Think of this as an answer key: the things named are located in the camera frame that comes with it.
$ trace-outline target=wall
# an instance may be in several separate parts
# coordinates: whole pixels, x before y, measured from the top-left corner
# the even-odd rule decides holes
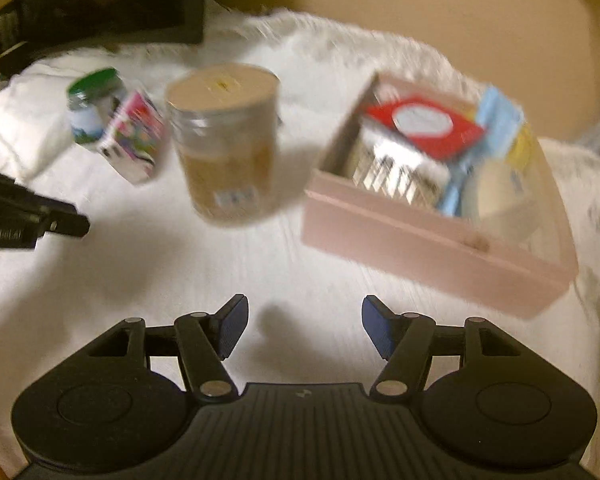
[[[600,0],[218,1],[290,7],[432,44],[521,102],[539,135],[573,138],[600,114]]]

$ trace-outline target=green lid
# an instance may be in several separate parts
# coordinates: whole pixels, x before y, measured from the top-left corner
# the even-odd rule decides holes
[[[103,89],[108,88],[111,83],[118,78],[118,71],[115,68],[103,68],[97,72],[91,72],[82,79],[72,83],[66,90],[67,95],[79,94],[97,94]]]

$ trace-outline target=transparent container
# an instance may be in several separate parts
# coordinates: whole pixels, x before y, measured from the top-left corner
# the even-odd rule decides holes
[[[261,68],[224,64],[168,88],[174,142],[193,205],[204,218],[235,221],[267,208],[278,85]]]

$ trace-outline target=box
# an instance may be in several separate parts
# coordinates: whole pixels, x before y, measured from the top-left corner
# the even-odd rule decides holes
[[[520,317],[534,316],[563,295],[578,263],[564,204],[537,141],[525,176],[538,202],[542,258],[478,232],[465,219],[390,200],[338,175],[357,139],[359,111],[375,102],[374,89],[384,82],[459,111],[473,108],[432,88],[377,74],[312,171],[302,241]]]

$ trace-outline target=small jar with green lid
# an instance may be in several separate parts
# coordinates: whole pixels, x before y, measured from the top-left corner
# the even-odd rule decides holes
[[[66,94],[75,142],[95,148],[126,97],[126,89],[118,71],[105,68],[90,73],[72,83]]]

